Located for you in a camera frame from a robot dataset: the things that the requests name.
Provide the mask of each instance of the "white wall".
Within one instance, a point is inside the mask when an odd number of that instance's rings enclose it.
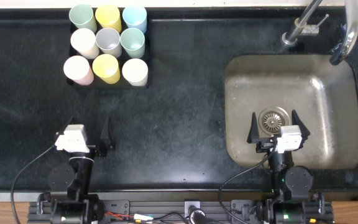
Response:
[[[64,8],[87,3],[93,7],[115,4],[118,7],[223,7],[223,6],[307,6],[311,0],[0,0],[0,8]],[[321,6],[343,6],[344,0],[324,0]]]

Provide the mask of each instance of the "sink drain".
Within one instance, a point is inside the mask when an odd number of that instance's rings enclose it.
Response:
[[[281,126],[289,124],[287,112],[279,107],[267,108],[259,116],[259,126],[266,134],[277,134]]]

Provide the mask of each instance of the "faucet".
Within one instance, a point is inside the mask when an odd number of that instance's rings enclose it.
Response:
[[[313,0],[303,14],[296,18],[289,32],[282,35],[282,41],[287,46],[296,44],[297,37],[306,27],[306,23],[323,0]],[[346,35],[340,46],[329,59],[332,65],[341,63],[351,52],[358,36],[358,0],[345,0],[346,8]]]

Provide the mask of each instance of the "stainless steel sink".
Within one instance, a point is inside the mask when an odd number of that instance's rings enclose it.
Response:
[[[252,112],[259,134],[291,125],[296,110],[311,135],[293,153],[296,165],[350,169],[358,164],[358,100],[352,68],[329,63],[328,55],[246,55],[233,59],[225,77],[226,144],[242,166],[263,154],[247,143]]]

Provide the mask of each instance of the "cup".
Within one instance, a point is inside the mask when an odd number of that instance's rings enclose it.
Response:
[[[96,34],[96,45],[105,53],[118,58],[122,53],[118,31],[103,28]]]
[[[90,29],[78,29],[71,35],[71,46],[87,59],[94,59],[99,55],[96,37]]]
[[[118,82],[120,78],[117,59],[109,54],[102,54],[92,64],[94,73],[108,84]]]
[[[92,30],[92,32],[96,32],[96,21],[91,6],[87,4],[76,5],[70,9],[68,17],[77,28],[87,28]]]
[[[128,60],[122,67],[122,76],[133,86],[146,85],[148,72],[147,64],[137,58]]]
[[[72,56],[66,60],[63,71],[65,75],[80,85],[89,85],[93,82],[93,72],[87,59],[82,56]]]
[[[129,28],[140,29],[143,33],[147,30],[147,12],[142,6],[126,7],[122,12],[122,18]]]
[[[121,34],[121,45],[131,58],[144,55],[144,34],[140,29],[128,28]]]
[[[95,17],[103,28],[113,28],[121,32],[121,17],[117,6],[104,5],[99,7],[95,12]]]

